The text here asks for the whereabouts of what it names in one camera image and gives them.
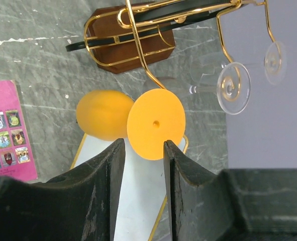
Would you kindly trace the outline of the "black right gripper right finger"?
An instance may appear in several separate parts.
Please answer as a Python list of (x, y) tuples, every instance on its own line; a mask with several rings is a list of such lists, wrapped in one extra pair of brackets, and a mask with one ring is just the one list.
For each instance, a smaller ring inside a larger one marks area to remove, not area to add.
[(172, 240), (297, 240), (297, 169), (214, 174), (164, 143)]

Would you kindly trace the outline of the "clear wine glass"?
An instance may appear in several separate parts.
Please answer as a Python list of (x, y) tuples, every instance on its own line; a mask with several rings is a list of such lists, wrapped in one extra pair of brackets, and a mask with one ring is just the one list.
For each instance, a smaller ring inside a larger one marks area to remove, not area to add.
[(230, 62), (223, 53), (215, 52), (195, 58), (189, 74), (193, 84), (170, 76), (157, 79), (180, 99), (193, 94), (212, 93), (227, 114), (237, 115), (245, 109), (251, 81), (243, 64)]
[(278, 85), (286, 75), (286, 47), (281, 41), (275, 41), (268, 47), (261, 62), (245, 63), (244, 66), (247, 69), (257, 69), (263, 72), (271, 85)]

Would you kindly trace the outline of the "pink sticker card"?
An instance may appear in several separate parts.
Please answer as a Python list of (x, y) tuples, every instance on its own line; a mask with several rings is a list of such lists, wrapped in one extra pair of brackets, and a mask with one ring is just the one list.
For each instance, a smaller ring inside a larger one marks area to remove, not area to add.
[(25, 182), (38, 178), (17, 87), (12, 80), (0, 80), (0, 176)]

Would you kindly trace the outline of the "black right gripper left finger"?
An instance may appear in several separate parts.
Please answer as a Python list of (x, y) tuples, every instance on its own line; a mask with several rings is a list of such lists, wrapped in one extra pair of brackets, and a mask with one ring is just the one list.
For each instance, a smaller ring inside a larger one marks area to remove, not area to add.
[(0, 176), (0, 240), (113, 240), (125, 156), (117, 139), (45, 183)]

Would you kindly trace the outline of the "gold framed mirror tray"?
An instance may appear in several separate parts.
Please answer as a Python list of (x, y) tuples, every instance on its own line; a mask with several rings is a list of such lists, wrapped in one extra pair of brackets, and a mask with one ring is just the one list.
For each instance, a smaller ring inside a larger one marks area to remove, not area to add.
[(163, 160), (141, 158), (127, 139), (125, 150), (114, 239), (152, 240), (167, 201)]

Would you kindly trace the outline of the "orange plastic goblet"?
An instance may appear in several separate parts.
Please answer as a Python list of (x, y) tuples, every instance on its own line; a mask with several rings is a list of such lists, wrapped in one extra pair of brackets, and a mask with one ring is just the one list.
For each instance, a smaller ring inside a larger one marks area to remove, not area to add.
[(132, 100), (117, 90), (93, 90), (76, 106), (81, 130), (103, 141), (127, 138), (136, 154), (157, 161), (167, 140), (179, 145), (185, 131), (185, 111), (169, 90), (155, 88)]

